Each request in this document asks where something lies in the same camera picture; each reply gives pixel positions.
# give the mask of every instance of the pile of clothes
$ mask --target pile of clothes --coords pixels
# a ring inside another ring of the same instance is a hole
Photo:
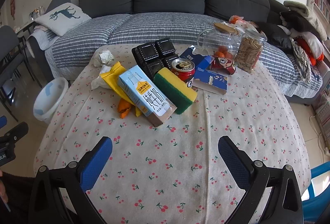
[[[310,81],[311,67],[324,58],[324,44],[327,40],[325,29],[315,15],[306,5],[284,1],[289,10],[281,12],[281,27],[290,37],[294,56],[299,67],[299,73],[305,82]]]

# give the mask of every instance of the jar of sunflower seeds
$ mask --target jar of sunflower seeds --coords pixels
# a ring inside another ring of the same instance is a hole
[[[247,29],[242,35],[240,48],[236,54],[235,60],[237,66],[242,70],[251,73],[258,61],[258,58],[267,41],[265,36],[253,30]]]

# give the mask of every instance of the black egg tray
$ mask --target black egg tray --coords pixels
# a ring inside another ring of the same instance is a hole
[[[132,49],[132,54],[138,66],[151,79],[162,68],[172,68],[172,61],[179,58],[169,38],[148,42]]]

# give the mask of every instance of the striped blanket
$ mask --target striped blanket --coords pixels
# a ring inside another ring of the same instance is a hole
[[[198,34],[222,20],[207,15],[186,13],[117,14],[91,19],[60,37],[45,53],[55,76],[74,80],[102,45],[145,43],[170,37],[173,43],[197,44]],[[322,76],[313,69],[304,83],[292,55],[266,43],[260,61],[267,67],[287,96],[311,98],[322,85]]]

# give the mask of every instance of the tile floor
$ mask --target tile floor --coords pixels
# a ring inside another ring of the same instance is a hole
[[[30,64],[41,84],[45,86],[46,80],[34,59],[30,60]],[[34,176],[32,167],[33,160],[39,144],[46,132],[47,125],[44,122],[40,122],[35,119],[32,114],[34,100],[40,91],[40,87],[36,82],[32,81],[24,64],[19,67],[19,71],[22,74],[22,77],[19,80],[14,78],[13,83],[15,84],[17,91],[14,97],[14,104],[10,107],[10,109],[19,121],[25,121],[29,125],[29,132],[25,137],[16,143],[16,159],[2,166],[1,169],[5,172],[18,176]],[[325,162],[330,161],[330,157],[326,155],[322,156],[322,151],[319,149],[317,135],[320,133],[320,127],[318,126],[316,119],[311,118],[311,124],[314,125],[316,132],[313,130],[309,122],[310,116],[314,116],[315,114],[313,108],[311,106],[295,103],[292,103],[291,107],[306,142],[311,168],[322,164],[323,158]],[[0,136],[16,125],[16,121],[0,104],[0,116],[1,115],[5,115],[7,117],[8,123],[0,130]],[[325,147],[322,135],[319,137],[319,144],[321,148],[322,145]],[[320,176],[313,180],[317,194],[321,193],[324,188],[327,176],[328,174],[325,174],[324,176]]]

